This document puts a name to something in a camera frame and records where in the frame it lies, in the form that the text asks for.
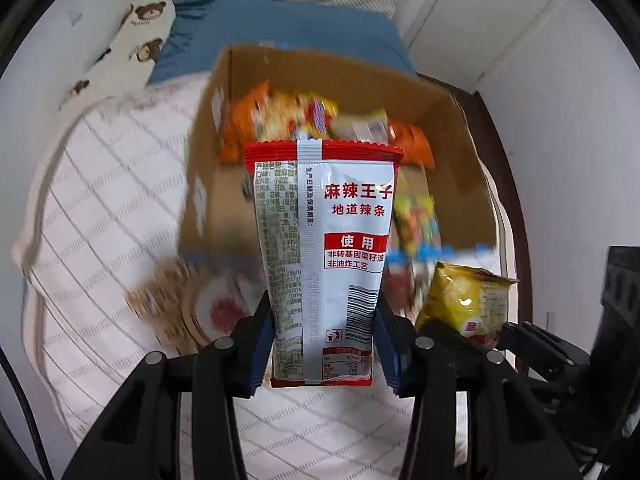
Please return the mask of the yellow snack packet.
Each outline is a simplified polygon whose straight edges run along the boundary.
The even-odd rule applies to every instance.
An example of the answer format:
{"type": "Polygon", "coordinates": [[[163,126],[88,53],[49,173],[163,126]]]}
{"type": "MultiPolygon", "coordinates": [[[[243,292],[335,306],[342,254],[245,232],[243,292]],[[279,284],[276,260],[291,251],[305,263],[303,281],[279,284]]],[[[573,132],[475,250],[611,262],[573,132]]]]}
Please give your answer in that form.
{"type": "Polygon", "coordinates": [[[440,321],[474,344],[495,348],[515,283],[485,269],[438,262],[416,329],[440,321]]]}

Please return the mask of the red white spicy strip packet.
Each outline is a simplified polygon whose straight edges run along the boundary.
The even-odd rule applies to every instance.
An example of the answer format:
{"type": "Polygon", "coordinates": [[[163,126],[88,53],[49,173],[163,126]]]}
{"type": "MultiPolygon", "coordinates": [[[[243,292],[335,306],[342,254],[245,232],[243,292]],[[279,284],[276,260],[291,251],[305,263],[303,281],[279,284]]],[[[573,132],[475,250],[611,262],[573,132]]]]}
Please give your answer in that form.
{"type": "Polygon", "coordinates": [[[256,228],[274,317],[273,387],[367,386],[392,226],[393,145],[248,144],[256,228]]]}

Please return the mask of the orange snack bag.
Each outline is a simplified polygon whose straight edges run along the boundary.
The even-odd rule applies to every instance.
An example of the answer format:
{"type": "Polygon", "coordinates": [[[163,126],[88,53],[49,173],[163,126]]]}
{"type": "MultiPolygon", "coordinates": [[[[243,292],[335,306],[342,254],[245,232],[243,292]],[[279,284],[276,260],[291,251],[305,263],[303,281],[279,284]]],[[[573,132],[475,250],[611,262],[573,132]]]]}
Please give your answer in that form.
{"type": "Polygon", "coordinates": [[[428,170],[436,168],[431,144],[421,128],[397,119],[390,119],[388,143],[402,149],[404,165],[420,166],[428,170]]]}

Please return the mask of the small orange snack packet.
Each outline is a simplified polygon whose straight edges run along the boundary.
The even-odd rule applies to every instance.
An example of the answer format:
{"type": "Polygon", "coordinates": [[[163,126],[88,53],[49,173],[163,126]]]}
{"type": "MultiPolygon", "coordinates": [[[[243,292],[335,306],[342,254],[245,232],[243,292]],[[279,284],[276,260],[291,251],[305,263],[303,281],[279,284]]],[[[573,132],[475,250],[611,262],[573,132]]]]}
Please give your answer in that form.
{"type": "Polygon", "coordinates": [[[269,81],[265,80],[231,104],[228,120],[222,130],[218,162],[237,165],[243,161],[244,145],[257,141],[254,115],[265,106],[269,91],[269,81]]]}

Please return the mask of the red small snack packet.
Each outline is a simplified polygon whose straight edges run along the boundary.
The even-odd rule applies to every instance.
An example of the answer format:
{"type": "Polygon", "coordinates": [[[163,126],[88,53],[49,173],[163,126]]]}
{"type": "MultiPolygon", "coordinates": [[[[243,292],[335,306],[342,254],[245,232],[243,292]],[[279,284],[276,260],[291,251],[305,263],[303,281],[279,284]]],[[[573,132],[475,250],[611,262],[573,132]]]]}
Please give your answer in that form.
{"type": "Polygon", "coordinates": [[[383,272],[382,292],[394,315],[414,319],[414,284],[410,266],[406,264],[386,266],[383,272]]]}

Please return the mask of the colourful candy ball bag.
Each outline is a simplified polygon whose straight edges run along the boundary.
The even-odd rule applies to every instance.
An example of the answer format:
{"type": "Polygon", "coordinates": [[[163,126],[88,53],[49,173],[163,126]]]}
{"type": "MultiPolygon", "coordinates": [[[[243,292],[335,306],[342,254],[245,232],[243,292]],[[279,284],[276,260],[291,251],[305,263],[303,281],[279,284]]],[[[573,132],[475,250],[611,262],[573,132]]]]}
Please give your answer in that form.
{"type": "Polygon", "coordinates": [[[423,168],[401,166],[396,180],[394,221],[401,250],[409,257],[442,248],[435,200],[423,168]]]}

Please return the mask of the white patterned quilt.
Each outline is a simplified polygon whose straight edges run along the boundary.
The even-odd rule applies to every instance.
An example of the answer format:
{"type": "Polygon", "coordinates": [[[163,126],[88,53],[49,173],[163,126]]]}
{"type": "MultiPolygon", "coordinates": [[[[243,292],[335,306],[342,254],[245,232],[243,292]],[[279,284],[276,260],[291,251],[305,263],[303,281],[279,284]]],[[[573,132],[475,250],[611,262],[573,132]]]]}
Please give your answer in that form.
{"type": "MultiPolygon", "coordinates": [[[[13,252],[27,281],[24,341],[76,441],[160,348],[125,295],[176,256],[188,137],[207,81],[199,73],[67,104],[32,184],[13,252]]],[[[380,382],[265,388],[239,414],[253,479],[393,479],[408,436],[408,403],[380,382]]]]}

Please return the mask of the clear yellow-edged snack packet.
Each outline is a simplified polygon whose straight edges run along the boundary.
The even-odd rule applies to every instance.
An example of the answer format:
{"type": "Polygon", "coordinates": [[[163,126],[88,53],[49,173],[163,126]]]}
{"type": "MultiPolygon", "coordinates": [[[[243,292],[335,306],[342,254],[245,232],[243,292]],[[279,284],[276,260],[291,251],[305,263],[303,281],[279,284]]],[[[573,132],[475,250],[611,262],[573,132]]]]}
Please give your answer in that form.
{"type": "Polygon", "coordinates": [[[331,120],[330,130],[337,140],[388,143],[388,117],[382,108],[364,115],[339,114],[331,120]]]}

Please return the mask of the red yellow noodle packet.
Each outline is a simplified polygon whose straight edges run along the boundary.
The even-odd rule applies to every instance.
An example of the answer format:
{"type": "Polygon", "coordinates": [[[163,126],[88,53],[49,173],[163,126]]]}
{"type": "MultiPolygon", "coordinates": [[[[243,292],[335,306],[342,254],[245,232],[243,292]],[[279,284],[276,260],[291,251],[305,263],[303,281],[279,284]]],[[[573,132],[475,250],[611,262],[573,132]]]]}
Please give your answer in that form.
{"type": "Polygon", "coordinates": [[[258,99],[250,112],[258,142],[326,139],[337,105],[312,93],[276,91],[258,99]]]}

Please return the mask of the bear print long pillow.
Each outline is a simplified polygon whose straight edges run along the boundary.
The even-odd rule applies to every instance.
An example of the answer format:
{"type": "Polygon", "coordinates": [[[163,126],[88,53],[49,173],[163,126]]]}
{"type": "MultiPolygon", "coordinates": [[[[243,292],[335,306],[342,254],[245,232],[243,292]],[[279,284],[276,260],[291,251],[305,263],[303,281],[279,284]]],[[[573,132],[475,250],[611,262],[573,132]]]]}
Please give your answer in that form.
{"type": "Polygon", "coordinates": [[[142,89],[176,18],[172,0],[136,0],[110,45],[70,88],[60,111],[79,113],[95,102],[142,89]]]}

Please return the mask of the white door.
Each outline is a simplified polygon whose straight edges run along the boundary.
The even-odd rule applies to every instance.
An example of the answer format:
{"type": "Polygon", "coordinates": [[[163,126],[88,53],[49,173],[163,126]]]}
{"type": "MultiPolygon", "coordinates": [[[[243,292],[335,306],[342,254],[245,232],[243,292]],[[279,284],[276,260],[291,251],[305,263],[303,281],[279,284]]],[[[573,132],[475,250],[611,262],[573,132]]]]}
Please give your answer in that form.
{"type": "Polygon", "coordinates": [[[416,71],[473,93],[551,0],[427,0],[408,32],[416,71]]]}

